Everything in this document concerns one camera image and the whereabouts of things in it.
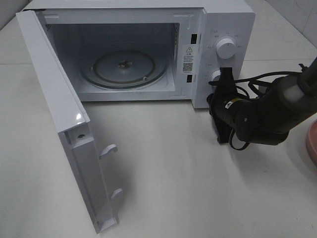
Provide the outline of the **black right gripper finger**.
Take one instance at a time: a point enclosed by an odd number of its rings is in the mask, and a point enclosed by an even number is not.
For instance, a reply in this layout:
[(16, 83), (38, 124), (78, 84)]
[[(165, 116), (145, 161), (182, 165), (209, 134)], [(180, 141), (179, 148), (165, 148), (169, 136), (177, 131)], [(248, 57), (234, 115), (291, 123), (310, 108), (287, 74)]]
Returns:
[(233, 69), (231, 67), (220, 68), (220, 85), (232, 86), (233, 85)]

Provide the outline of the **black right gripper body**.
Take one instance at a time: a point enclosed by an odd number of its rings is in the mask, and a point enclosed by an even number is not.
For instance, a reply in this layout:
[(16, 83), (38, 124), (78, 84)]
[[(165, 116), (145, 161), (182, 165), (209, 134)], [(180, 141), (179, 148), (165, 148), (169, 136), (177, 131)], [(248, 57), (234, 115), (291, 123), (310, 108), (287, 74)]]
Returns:
[(233, 104), (242, 99), (244, 96), (238, 93), (236, 86), (230, 85), (216, 86), (214, 92), (207, 97), (219, 144), (229, 143), (230, 135), (236, 127), (237, 107)]

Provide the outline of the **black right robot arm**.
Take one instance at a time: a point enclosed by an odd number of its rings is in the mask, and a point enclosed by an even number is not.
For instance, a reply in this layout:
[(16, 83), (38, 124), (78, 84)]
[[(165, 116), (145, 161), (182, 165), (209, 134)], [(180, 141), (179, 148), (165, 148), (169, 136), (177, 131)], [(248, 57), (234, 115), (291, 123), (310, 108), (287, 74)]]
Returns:
[(232, 68), (222, 67), (207, 103), (219, 144), (278, 145), (289, 131), (317, 112), (317, 62), (300, 72), (276, 71), (234, 80)]

